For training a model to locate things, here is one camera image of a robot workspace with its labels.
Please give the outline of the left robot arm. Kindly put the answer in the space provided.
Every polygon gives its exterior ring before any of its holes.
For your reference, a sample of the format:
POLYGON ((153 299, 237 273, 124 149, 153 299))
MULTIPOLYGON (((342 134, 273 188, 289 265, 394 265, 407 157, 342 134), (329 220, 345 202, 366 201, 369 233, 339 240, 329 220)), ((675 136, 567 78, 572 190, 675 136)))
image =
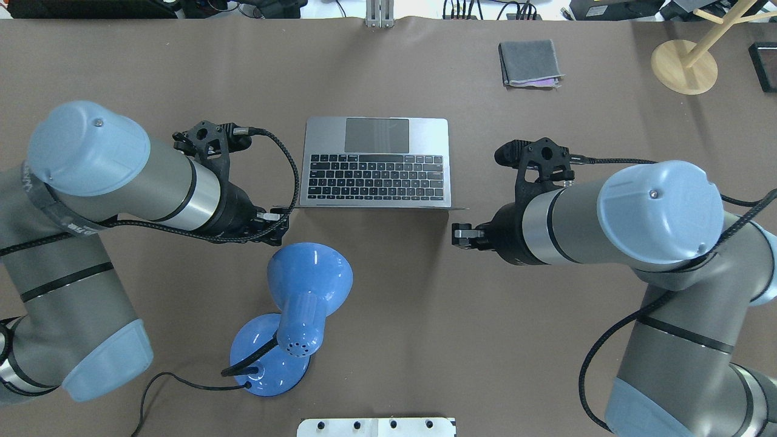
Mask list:
POLYGON ((58 388, 78 402, 105 395, 154 357, 100 232, 141 226, 213 243, 278 246, 289 207, 264 210, 229 180, 230 155, 272 133, 197 123, 173 146, 91 101, 53 109, 27 158, 2 172, 2 263, 25 316, 2 320, 2 406, 58 388))

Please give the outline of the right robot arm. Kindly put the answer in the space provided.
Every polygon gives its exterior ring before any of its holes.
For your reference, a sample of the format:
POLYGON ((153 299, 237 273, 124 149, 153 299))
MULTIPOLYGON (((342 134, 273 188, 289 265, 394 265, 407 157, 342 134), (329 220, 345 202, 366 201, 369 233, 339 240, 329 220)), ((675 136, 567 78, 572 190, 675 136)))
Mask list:
POLYGON ((732 363, 747 310, 775 300, 775 235, 724 210, 705 172, 687 161, 630 166, 566 188, 531 185, 491 221, 452 226, 452 243, 513 265, 632 269, 639 309, 591 348, 633 324, 604 418, 617 436, 774 436, 775 378, 732 363))

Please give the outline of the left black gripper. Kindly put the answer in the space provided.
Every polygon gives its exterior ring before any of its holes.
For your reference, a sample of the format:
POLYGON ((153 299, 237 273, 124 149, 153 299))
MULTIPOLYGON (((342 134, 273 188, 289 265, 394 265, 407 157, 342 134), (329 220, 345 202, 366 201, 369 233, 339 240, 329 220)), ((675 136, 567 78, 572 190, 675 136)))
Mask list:
POLYGON ((289 206, 267 211, 255 206, 244 190, 226 182, 212 218, 212 241, 280 246, 289 228, 289 216, 289 206))

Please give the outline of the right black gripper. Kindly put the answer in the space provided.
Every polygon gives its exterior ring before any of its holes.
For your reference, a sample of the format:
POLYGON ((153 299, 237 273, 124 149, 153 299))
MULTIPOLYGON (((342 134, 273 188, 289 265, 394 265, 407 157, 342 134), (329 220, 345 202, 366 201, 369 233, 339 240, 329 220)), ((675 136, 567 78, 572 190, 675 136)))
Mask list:
POLYGON ((461 249, 495 251, 511 265, 545 265, 533 255, 523 238, 521 208, 514 203, 503 205, 489 222, 476 227, 470 223, 452 224, 452 245, 461 249))

